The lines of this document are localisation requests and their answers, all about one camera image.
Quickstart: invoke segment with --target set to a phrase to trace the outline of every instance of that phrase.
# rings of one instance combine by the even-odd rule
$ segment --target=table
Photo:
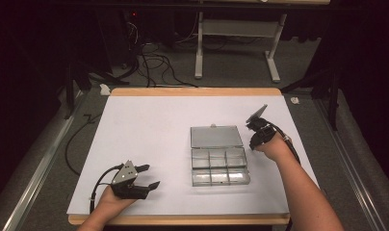
[[[115,89],[108,99],[67,213],[80,224],[89,213],[95,182],[108,168],[151,165],[137,185],[161,181],[110,224],[285,224],[289,210],[276,164],[253,152],[246,120],[263,104],[263,117],[293,138],[301,164],[316,181],[284,97],[277,89]],[[236,125],[251,182],[242,186],[193,187],[190,127]],[[111,181],[114,175],[104,178]],[[104,187],[98,188],[97,199]]]

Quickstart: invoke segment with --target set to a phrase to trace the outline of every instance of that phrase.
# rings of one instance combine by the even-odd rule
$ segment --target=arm
[[[344,230],[329,202],[278,133],[255,149],[276,162],[296,230]]]
[[[120,199],[107,186],[99,199],[98,205],[89,217],[78,227],[77,231],[103,230],[105,224],[118,216],[124,209],[133,204],[136,199]]]

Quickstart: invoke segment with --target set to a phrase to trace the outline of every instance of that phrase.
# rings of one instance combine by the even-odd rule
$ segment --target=white tabletop
[[[263,118],[293,139],[303,168],[317,182],[282,95],[110,96],[67,213],[87,215],[97,179],[108,168],[131,160],[135,166],[150,165],[136,185],[161,184],[121,216],[288,215],[275,163],[248,147],[253,132],[246,128],[246,120],[264,104],[268,108]],[[190,128],[211,124],[238,127],[249,185],[192,186]],[[103,182],[114,175],[108,174]],[[97,199],[103,189],[98,188]]]

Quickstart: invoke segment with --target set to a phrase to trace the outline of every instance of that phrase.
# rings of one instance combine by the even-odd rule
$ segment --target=metal rail
[[[324,102],[321,99],[314,100],[314,104],[317,107],[318,112],[324,119],[324,122],[331,134],[339,152],[339,160],[341,161],[342,168],[348,176],[351,187],[357,197],[357,200],[362,207],[363,213],[365,214],[366,219],[368,220],[372,230],[375,231],[384,231],[387,230],[383,221],[380,218],[380,215],[375,207],[375,203],[372,200],[366,186],[363,184],[360,179],[359,174],[356,171],[354,163],[350,159],[348,151],[344,147],[341,138],[337,131],[334,131],[332,126],[327,120],[327,112],[324,106]]]
[[[6,222],[3,231],[20,230],[20,227],[22,226],[24,220],[29,214],[32,205],[35,202],[36,197],[38,196],[45,179],[47,178],[48,172],[50,171],[51,167],[54,164],[54,161],[56,160],[57,149],[59,148],[60,142],[65,137],[66,132],[68,131],[72,121],[74,120],[74,115],[77,113],[82,102],[84,102],[85,100],[85,95],[81,95],[80,91],[78,92],[77,97],[79,97],[78,105],[76,106],[69,119],[65,121],[57,138],[53,141],[53,143],[51,143],[46,153],[44,153],[44,156],[41,159],[38,168],[33,174],[33,177],[27,185],[26,190],[23,192],[23,195],[21,195],[19,201],[17,202],[17,205],[15,206],[11,216]]]

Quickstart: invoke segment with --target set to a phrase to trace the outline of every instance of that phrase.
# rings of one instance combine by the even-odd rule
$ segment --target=cable
[[[95,196],[96,196],[96,189],[98,188],[98,186],[102,185],[100,182],[102,180],[102,178],[104,178],[104,176],[106,176],[110,171],[112,170],[121,170],[123,167],[123,164],[119,165],[119,166],[115,166],[115,167],[111,167],[110,169],[106,170],[102,175],[101,177],[99,177],[98,181],[96,182],[95,184],[95,187],[93,188],[92,190],[92,193],[91,193],[91,198],[90,198],[90,214],[92,213],[92,211],[95,209]]]
[[[291,228],[293,227],[293,220],[290,217],[290,220],[288,220],[287,227],[285,228],[285,231],[291,231]]]
[[[269,121],[267,121],[267,122],[270,124],[270,126],[275,128],[275,130],[282,136],[282,138],[284,139],[285,143],[287,143],[287,146],[290,148],[291,152],[293,153],[294,157],[296,158],[297,162],[300,164],[299,155],[298,155],[297,151],[294,149],[294,146],[291,143],[290,138],[279,127],[277,127],[275,124],[273,124],[273,123],[271,123]]]
[[[175,43],[184,42],[184,41],[191,40],[191,39],[194,39],[194,38],[197,37],[197,36],[193,36],[192,37],[192,35],[193,35],[194,31],[195,31],[195,26],[197,25],[197,20],[198,20],[198,13],[195,15],[194,26],[193,26],[191,32],[189,33],[189,35],[186,38],[183,38],[182,40],[176,41]]]
[[[102,114],[96,115],[96,116],[93,117],[93,118],[89,118],[89,120],[88,120],[83,126],[81,126],[81,127],[80,127],[72,136],[71,136],[71,138],[68,140],[68,142],[67,142],[67,144],[66,144],[66,146],[65,146],[65,162],[66,162],[67,166],[69,167],[69,169],[70,169],[72,172],[74,172],[74,174],[76,174],[76,175],[78,175],[78,176],[80,176],[81,173],[78,172],[77,170],[75,170],[75,169],[71,166],[71,164],[70,164],[70,162],[69,162],[69,160],[68,160],[68,148],[69,148],[69,145],[71,144],[72,140],[77,136],[77,134],[78,134],[79,132],[81,132],[81,130],[83,130],[83,128],[85,128],[88,124],[93,123],[93,121],[94,121],[96,118],[100,117],[100,116],[102,116]]]
[[[139,35],[137,26],[135,26],[135,24],[132,23],[132,22],[126,22],[126,24],[131,25],[135,29],[135,31],[136,31],[136,33],[135,33],[135,44],[137,44],[137,42],[138,42],[138,35]],[[132,36],[133,32],[134,32],[134,30],[132,30],[131,33],[129,33],[129,37]]]
[[[145,76],[146,79],[147,79],[146,87],[149,88],[150,87],[150,82],[152,81],[153,82],[153,88],[156,88],[156,82],[152,78],[150,78],[150,76],[149,76],[149,66],[147,64],[146,57],[143,54],[143,52],[141,52],[141,56],[143,57],[143,67],[146,68],[146,76]]]
[[[144,60],[143,67],[146,68],[146,72],[148,72],[148,69],[158,68],[158,67],[161,67],[163,64],[165,64],[165,65],[167,66],[167,68],[162,72],[161,78],[162,78],[162,80],[163,80],[166,84],[170,85],[170,83],[168,83],[168,82],[165,80],[165,78],[164,78],[166,72],[170,69],[170,70],[171,70],[171,75],[172,75],[173,79],[174,79],[176,82],[178,82],[179,85],[190,86],[190,87],[198,88],[198,86],[193,85],[193,84],[190,84],[190,83],[183,82],[183,81],[179,80],[179,79],[176,77],[175,72],[174,72],[174,69],[173,69],[173,67],[171,66],[170,60],[169,60],[169,58],[168,58],[167,56],[165,56],[165,55],[160,55],[160,54],[156,54],[156,53],[154,53],[154,52],[152,52],[152,53],[149,53],[149,52],[144,53],[144,52],[143,52],[143,49],[144,49],[146,46],[147,46],[147,44],[143,45],[143,47],[142,47],[142,53],[141,53],[141,55],[143,56],[143,60]],[[159,61],[160,63],[157,64],[155,67],[149,67],[147,61]]]
[[[144,52],[145,55],[155,53],[156,51],[159,50],[159,43],[147,42],[147,43],[143,44],[143,49],[144,49],[147,45],[154,45],[154,46],[156,46],[156,48],[153,49],[152,51],[146,51],[146,52]]]
[[[205,50],[220,50],[220,49],[222,49],[225,45],[227,44],[227,39],[223,39],[222,40],[222,45],[220,45],[219,47],[217,47],[217,48],[210,48],[210,47],[207,47],[206,45],[205,45],[205,42],[203,42],[203,48],[205,49]]]

